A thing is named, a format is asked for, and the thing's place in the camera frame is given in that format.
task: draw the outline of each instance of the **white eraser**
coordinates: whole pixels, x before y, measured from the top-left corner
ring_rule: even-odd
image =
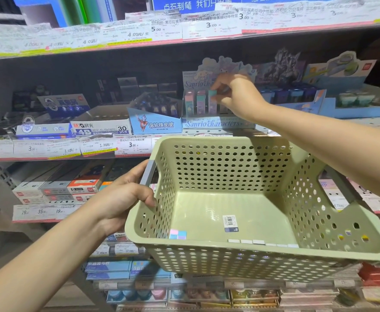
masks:
[[[264,240],[252,240],[252,242],[254,244],[262,244],[262,245],[265,245],[265,241]]]

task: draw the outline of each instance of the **green plastic basket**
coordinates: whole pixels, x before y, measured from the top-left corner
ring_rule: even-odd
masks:
[[[141,184],[156,167],[157,206],[138,202],[125,231],[164,270],[307,283],[380,261],[377,216],[341,174],[282,137],[165,137]],[[349,201],[341,212],[318,182],[324,169]],[[231,215],[237,231],[225,228]]]

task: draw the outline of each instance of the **basket bottom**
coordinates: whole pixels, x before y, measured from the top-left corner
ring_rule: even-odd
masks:
[[[228,239],[262,240],[266,243],[297,244],[286,215],[272,202],[280,195],[194,193],[178,191],[170,229],[187,232],[187,240],[228,242]],[[225,229],[223,216],[234,215]]]

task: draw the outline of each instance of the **person's left arm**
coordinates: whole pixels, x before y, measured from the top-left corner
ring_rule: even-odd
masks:
[[[41,309],[105,237],[124,226],[137,200],[155,206],[152,189],[135,183],[147,162],[95,194],[0,269],[0,311]]]

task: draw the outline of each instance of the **gray basket handle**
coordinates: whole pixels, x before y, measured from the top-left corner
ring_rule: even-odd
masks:
[[[327,171],[327,174],[331,177],[333,182],[336,184],[336,186],[339,188],[341,193],[344,195],[349,204],[357,202],[364,209],[367,209],[370,212],[374,213],[372,209],[370,209],[369,205],[362,199],[362,197],[353,187],[353,185],[350,184],[346,176],[344,176],[342,173],[336,171],[334,168],[328,165],[326,165],[325,170]]]
[[[141,182],[139,182],[141,185],[145,185],[147,187],[150,186],[156,167],[157,163],[154,160],[148,161],[147,167],[142,175]]]

